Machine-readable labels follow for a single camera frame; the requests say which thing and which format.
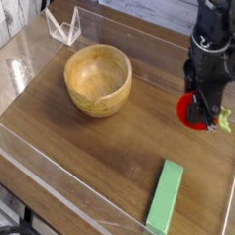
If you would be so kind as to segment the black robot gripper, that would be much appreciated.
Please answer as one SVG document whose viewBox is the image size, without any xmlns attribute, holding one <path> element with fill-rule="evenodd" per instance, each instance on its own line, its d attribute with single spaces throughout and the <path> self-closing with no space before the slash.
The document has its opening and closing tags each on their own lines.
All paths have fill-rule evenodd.
<svg viewBox="0 0 235 235">
<path fill-rule="evenodd" d="M 188 122 L 205 121 L 208 132 L 214 132 L 217 126 L 228 131 L 222 96 L 226 86 L 235 81 L 235 36 L 216 44 L 204 35 L 194 34 L 184 72 Z"/>
</svg>

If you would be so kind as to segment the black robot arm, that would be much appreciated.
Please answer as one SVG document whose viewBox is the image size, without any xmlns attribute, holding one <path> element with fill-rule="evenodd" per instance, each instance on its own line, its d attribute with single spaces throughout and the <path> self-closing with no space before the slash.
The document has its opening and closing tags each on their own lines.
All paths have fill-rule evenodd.
<svg viewBox="0 0 235 235">
<path fill-rule="evenodd" d="M 197 1 L 176 114 L 188 128 L 213 131 L 221 123 L 223 92 L 235 81 L 235 0 Z"/>
</svg>

